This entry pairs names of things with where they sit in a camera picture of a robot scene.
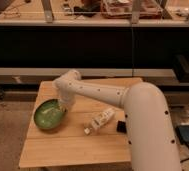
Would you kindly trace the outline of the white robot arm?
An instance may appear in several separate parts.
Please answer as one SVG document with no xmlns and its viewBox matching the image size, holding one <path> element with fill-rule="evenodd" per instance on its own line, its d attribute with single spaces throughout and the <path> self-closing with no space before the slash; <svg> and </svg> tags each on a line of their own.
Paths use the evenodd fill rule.
<svg viewBox="0 0 189 171">
<path fill-rule="evenodd" d="M 88 83 L 77 70 L 53 81 L 65 106 L 79 94 L 124 111 L 133 171 L 182 171 L 166 98 L 152 83 L 129 87 Z"/>
</svg>

